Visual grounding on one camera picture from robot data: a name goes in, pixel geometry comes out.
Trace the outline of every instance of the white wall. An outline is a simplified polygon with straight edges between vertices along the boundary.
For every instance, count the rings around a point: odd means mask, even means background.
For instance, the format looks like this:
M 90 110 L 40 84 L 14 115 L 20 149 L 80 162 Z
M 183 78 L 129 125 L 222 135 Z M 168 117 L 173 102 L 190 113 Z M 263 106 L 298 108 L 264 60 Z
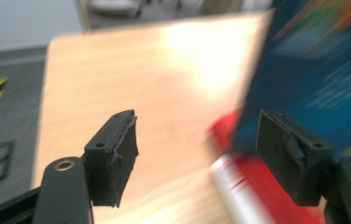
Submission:
M 47 45 L 82 30 L 76 0 L 0 0 L 0 51 Z

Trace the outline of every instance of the chair leg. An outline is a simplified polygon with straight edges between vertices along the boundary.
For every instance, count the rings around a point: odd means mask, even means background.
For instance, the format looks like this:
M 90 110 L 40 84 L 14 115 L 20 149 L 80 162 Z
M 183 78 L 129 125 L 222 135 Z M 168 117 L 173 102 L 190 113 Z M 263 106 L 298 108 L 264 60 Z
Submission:
M 175 5 L 175 7 L 176 7 L 177 9 L 181 9 L 181 7 L 182 7 L 182 2 L 181 2 L 181 0 L 176 0 L 176 5 Z

